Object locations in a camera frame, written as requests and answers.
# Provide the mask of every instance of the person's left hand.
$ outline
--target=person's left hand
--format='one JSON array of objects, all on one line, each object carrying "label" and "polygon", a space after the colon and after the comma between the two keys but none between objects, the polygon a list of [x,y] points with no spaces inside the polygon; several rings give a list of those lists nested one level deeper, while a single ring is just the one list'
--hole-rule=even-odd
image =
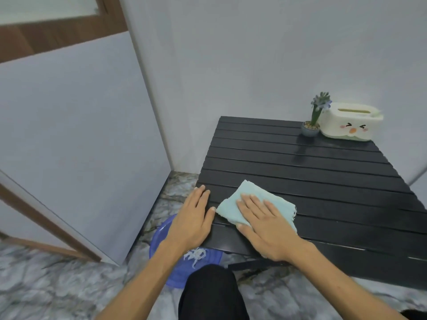
[{"label": "person's left hand", "polygon": [[205,191],[204,185],[194,188],[172,221],[165,241],[180,249],[182,254],[199,247],[211,231],[215,208],[210,208],[205,215],[210,193]]}]

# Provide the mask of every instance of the white tissue box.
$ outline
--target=white tissue box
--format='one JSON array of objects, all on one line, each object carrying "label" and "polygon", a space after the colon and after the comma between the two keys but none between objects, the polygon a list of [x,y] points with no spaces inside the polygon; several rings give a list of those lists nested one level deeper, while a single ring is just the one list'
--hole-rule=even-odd
[{"label": "white tissue box", "polygon": [[320,131],[329,138],[368,141],[383,121],[380,111],[369,105],[331,103],[323,110]]}]

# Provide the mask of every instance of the table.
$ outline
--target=table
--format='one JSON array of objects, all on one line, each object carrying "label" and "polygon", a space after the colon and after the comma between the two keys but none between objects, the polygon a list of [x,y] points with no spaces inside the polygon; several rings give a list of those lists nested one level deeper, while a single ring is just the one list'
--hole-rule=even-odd
[{"label": "table", "polygon": [[[301,124],[222,116],[197,182],[207,209],[251,181],[295,204],[298,234],[346,274],[427,289],[422,203],[372,141],[306,138]],[[203,247],[275,265],[219,215]]]}]

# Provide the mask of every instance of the floor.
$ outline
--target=floor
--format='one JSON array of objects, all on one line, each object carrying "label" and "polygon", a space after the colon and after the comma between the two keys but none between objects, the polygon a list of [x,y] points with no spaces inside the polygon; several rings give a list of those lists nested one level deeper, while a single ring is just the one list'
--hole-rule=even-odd
[{"label": "floor", "polygon": [[[84,262],[0,242],[0,320],[92,319],[143,269],[151,238],[178,212],[196,174],[173,173],[123,266]],[[223,255],[221,264],[243,261]],[[320,293],[293,267],[236,273],[250,318],[340,319]],[[427,291],[368,280],[358,283],[397,310],[427,311]],[[177,319],[182,290],[164,287],[149,319]]]}]

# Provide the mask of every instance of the potted plant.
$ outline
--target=potted plant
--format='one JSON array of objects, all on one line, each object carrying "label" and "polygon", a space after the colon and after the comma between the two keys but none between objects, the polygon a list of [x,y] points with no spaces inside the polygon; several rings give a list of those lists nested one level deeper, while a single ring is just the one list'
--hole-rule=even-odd
[{"label": "potted plant", "polygon": [[313,106],[313,112],[311,114],[311,120],[302,123],[301,132],[306,137],[314,137],[320,131],[320,126],[317,120],[320,117],[323,109],[329,109],[332,101],[330,100],[329,92],[320,92],[319,96],[315,96],[311,105]]}]

